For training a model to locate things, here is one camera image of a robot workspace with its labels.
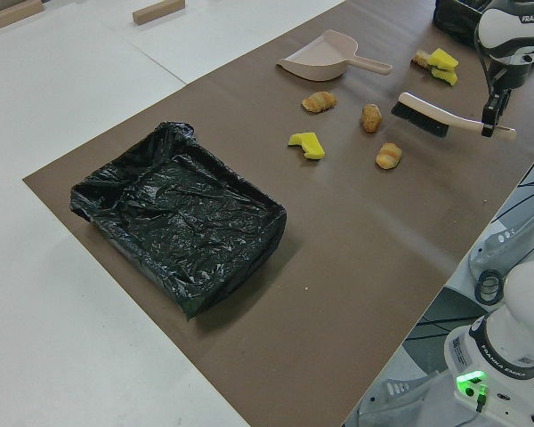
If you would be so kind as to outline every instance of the brush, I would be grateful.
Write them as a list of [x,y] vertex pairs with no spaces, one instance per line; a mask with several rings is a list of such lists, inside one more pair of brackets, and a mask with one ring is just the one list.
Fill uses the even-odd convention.
[[[455,116],[407,92],[400,94],[398,103],[393,106],[392,114],[409,120],[417,127],[440,138],[447,135],[450,126],[476,133],[481,133],[484,127],[483,122]],[[513,140],[516,138],[516,131],[510,127],[495,126],[493,135]]]

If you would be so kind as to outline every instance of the black trash bag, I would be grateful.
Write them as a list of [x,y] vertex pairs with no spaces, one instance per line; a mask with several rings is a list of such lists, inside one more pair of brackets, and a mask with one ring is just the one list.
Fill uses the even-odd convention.
[[187,319],[232,294],[273,253],[285,208],[162,123],[71,189],[82,216],[164,289]]
[[491,0],[435,0],[433,23],[457,41],[474,46],[474,30]]

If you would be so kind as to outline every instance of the wood piece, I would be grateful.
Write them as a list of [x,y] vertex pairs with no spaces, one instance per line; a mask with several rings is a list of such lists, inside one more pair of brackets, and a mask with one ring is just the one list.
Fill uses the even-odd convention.
[[0,11],[0,28],[23,20],[44,10],[41,0],[26,0]]
[[133,21],[138,25],[146,24],[170,13],[180,11],[184,7],[186,7],[185,0],[164,0],[133,12]]

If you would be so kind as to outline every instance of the brown paper sheet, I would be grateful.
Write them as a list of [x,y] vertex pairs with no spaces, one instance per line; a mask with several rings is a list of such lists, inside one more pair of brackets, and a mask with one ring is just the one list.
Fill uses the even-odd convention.
[[[450,129],[444,139],[389,111],[411,92],[478,119],[487,97],[474,52],[432,24],[433,2],[348,1],[202,77],[30,175],[25,182],[254,427],[340,425],[534,161],[534,71],[501,125],[517,141]],[[349,68],[314,83],[275,64],[334,29],[358,55],[394,66],[384,77]],[[450,87],[410,65],[417,49],[454,57]],[[335,94],[306,113],[301,99]],[[384,114],[360,129],[365,103]],[[228,300],[186,322],[174,304],[69,211],[69,189],[161,121],[198,142],[287,209],[279,249]],[[327,155],[308,161],[291,134],[315,132]],[[403,149],[380,170],[385,141]]]

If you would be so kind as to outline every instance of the beige dustpan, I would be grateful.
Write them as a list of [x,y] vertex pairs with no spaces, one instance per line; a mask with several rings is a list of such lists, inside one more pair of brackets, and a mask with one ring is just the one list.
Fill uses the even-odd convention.
[[357,50],[356,40],[328,29],[303,49],[279,60],[277,64],[299,77],[315,82],[336,78],[349,65],[383,75],[392,72],[391,65],[356,56]]

